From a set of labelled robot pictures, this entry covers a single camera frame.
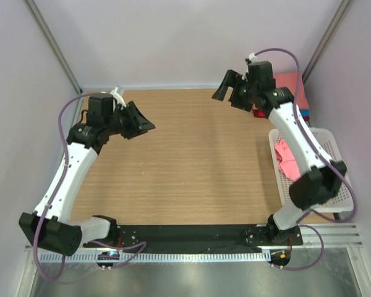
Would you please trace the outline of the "folded red t-shirt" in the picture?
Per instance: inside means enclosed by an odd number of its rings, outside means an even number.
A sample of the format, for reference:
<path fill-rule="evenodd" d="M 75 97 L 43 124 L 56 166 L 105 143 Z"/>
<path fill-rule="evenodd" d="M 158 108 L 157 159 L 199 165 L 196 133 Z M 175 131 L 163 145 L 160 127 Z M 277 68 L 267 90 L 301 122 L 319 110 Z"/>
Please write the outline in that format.
<path fill-rule="evenodd" d="M 256 117 L 256 118 L 265 118 L 265 114 L 262 110 L 259 110 L 257 109 L 255 106 L 252 108 L 252 112 L 253 112 L 253 115 Z M 306 122 L 309 122 L 310 121 L 310 114 L 309 116 L 304 116 L 303 119 L 306 121 Z"/>

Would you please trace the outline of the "salmon pink t-shirt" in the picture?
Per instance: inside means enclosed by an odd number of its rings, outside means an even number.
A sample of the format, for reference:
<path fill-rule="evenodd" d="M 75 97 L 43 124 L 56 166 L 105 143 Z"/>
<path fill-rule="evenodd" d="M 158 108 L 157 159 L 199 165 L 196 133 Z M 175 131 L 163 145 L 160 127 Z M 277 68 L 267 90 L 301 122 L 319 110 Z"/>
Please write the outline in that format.
<path fill-rule="evenodd" d="M 273 77 L 276 80 L 277 87 L 287 87 L 293 95 L 296 94 L 296 87 L 297 87 L 297 72 L 282 72 L 282 73 L 274 73 Z M 297 99 L 297 104 L 299 109 L 309 110 L 309 104 L 307 102 L 307 98 L 305 96 L 304 84 L 301 83 L 299 89 L 299 96 Z"/>

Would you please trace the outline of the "folded blue t-shirt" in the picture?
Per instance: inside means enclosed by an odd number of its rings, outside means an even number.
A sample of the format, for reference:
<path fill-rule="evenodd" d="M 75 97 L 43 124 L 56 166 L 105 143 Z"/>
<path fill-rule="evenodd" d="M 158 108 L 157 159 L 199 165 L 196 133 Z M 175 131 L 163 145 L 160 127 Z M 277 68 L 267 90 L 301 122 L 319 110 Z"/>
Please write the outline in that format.
<path fill-rule="evenodd" d="M 301 115 L 304 116 L 309 116 L 309 110 L 300 110 Z"/>

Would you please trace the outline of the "aluminium frame rail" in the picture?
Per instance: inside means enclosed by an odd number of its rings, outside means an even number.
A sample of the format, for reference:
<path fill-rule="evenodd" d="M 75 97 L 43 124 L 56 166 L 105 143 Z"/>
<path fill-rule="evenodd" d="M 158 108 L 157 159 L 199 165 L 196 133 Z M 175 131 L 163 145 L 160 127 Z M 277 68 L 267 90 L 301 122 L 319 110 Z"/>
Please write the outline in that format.
<path fill-rule="evenodd" d="M 101 243 L 99 239 L 105 238 L 112 226 L 117 227 L 117 225 L 107 220 L 97 218 L 83 222 L 79 226 L 49 222 L 41 228 L 37 245 L 39 248 L 47 251 L 71 256 L 75 254 L 78 248 L 97 247 Z M 321 240 L 329 247 L 359 244 L 361 242 L 356 227 L 351 225 L 337 224 L 330 226 L 328 224 L 322 224 L 310 227 L 304 226 L 300 227 L 300 231 L 303 239 L 303 245 L 301 246 L 317 247 Z M 134 246 L 135 244 L 120 248 L 129 247 L 131 251 L 135 251 Z M 179 247 L 175 245 L 163 249 L 146 246 L 144 252 L 149 254 L 234 254 L 254 252 L 260 248 L 279 249 L 287 248 L 287 246 L 250 247 L 242 244 L 240 246 L 234 245 L 227 247 L 223 243 L 209 243 L 196 247 Z"/>

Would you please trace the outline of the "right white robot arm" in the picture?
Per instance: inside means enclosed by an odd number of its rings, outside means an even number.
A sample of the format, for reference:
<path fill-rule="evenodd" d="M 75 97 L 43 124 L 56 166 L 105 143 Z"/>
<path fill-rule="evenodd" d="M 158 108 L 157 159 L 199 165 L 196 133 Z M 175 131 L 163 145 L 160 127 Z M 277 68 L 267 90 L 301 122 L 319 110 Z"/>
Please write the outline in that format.
<path fill-rule="evenodd" d="M 290 89 L 276 86 L 271 63 L 248 61 L 247 67 L 244 75 L 227 70 L 212 97 L 222 101 L 231 88 L 229 101 L 232 107 L 251 111 L 256 106 L 262 110 L 279 130 L 295 158 L 300 177 L 289 187 L 290 200 L 267 220 L 267 240 L 280 245 L 295 231 L 303 215 L 337 195 L 347 168 L 343 161 L 335 162 L 320 148 Z"/>

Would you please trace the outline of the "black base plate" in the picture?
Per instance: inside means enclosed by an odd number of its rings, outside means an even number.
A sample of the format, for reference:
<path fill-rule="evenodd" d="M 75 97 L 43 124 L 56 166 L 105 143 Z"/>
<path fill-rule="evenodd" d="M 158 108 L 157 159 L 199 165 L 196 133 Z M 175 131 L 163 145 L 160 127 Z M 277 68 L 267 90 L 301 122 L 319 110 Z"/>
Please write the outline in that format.
<path fill-rule="evenodd" d="M 166 248 L 178 245 L 196 247 L 209 243 L 223 243 L 227 247 L 242 245 L 301 246 L 300 228 L 295 226 L 285 231 L 274 231 L 261 224 L 246 225 L 118 225 L 111 227 L 99 242 L 124 247 L 145 241 L 149 248 Z"/>

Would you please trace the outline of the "bright pink t-shirt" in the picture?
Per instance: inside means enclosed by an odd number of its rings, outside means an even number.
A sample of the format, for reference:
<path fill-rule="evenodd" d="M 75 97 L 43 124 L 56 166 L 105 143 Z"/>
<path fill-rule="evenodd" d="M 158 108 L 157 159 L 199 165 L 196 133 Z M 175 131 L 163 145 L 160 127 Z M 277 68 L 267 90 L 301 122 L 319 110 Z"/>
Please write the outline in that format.
<path fill-rule="evenodd" d="M 291 181 L 299 179 L 299 168 L 287 142 L 284 139 L 276 142 L 274 150 L 279 170 Z"/>

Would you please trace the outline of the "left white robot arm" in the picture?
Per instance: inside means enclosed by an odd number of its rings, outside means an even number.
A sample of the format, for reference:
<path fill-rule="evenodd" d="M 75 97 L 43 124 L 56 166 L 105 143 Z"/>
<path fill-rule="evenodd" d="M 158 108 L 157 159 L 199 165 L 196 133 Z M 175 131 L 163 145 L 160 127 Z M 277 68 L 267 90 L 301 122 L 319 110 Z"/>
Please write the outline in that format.
<path fill-rule="evenodd" d="M 22 213 L 19 226 L 34 250 L 45 249 L 65 256 L 93 241 L 113 247 L 120 237 L 116 219 L 94 215 L 71 225 L 70 216 L 84 178 L 109 138 L 133 139 L 152 129 L 133 101 L 118 95 L 88 93 L 86 116 L 62 135 L 64 156 L 46 194 L 32 213 Z"/>

